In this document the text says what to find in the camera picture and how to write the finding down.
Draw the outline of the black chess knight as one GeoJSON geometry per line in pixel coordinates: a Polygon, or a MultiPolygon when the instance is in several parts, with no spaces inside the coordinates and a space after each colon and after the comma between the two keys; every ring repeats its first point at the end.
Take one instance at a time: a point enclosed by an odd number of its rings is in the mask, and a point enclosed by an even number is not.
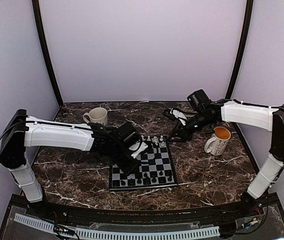
{"type": "Polygon", "coordinates": [[[121,179],[120,180],[121,186],[127,186],[127,180],[126,179],[121,179]]]}

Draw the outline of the black grey chess board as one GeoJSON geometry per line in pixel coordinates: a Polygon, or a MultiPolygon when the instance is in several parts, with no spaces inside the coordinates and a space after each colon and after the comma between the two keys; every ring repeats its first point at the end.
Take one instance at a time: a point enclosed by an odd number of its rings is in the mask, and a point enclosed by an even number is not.
{"type": "Polygon", "coordinates": [[[175,187],[178,185],[176,170],[173,164],[169,144],[167,143],[167,137],[164,135],[165,146],[155,146],[153,142],[147,152],[137,156],[137,160],[141,162],[139,171],[130,175],[125,175],[123,171],[117,166],[113,165],[109,171],[109,190],[115,191],[133,191],[139,189],[158,189],[175,187]],[[164,172],[164,176],[159,176],[159,171],[164,172]],[[150,178],[150,184],[144,185],[143,176],[147,173],[150,178]],[[172,176],[172,181],[168,182],[167,178],[172,176]],[[142,184],[137,184],[137,179],[142,177],[142,184]],[[127,180],[127,186],[121,186],[120,180],[127,180]]]}

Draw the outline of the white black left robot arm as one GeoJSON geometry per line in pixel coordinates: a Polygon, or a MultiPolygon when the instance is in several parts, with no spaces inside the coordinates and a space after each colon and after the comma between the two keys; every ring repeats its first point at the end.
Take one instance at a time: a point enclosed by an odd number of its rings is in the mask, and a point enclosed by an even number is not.
{"type": "Polygon", "coordinates": [[[56,147],[97,153],[110,158],[125,175],[139,170],[137,156],[148,145],[129,122],[120,127],[101,123],[55,122],[27,115],[19,109],[0,136],[0,164],[7,168],[33,210],[42,218],[52,214],[45,193],[27,160],[28,147],[56,147]]]}

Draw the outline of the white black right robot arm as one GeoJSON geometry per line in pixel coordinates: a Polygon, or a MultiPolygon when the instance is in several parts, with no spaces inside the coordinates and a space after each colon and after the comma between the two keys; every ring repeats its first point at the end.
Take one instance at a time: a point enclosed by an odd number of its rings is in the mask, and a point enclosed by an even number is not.
{"type": "Polygon", "coordinates": [[[250,126],[271,134],[268,156],[237,205],[240,216],[249,216],[256,209],[259,198],[277,182],[284,170],[284,104],[262,105],[227,98],[213,101],[203,89],[190,94],[187,100],[192,112],[175,107],[163,111],[166,118],[176,122],[168,136],[170,142],[189,142],[194,133],[217,122],[250,126]]]}

